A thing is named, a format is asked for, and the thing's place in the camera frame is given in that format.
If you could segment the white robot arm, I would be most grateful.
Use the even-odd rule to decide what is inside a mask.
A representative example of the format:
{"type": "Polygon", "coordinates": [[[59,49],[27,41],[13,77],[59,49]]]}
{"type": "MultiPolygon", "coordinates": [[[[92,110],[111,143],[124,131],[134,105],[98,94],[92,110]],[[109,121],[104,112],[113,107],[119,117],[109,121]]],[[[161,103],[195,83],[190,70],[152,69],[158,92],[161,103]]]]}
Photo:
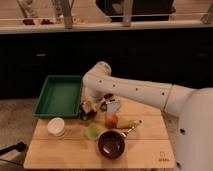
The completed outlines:
{"type": "Polygon", "coordinates": [[[213,88],[122,79],[104,61],[83,76],[87,97],[100,101],[111,93],[155,107],[179,118],[174,171],[213,171],[213,88]]]}

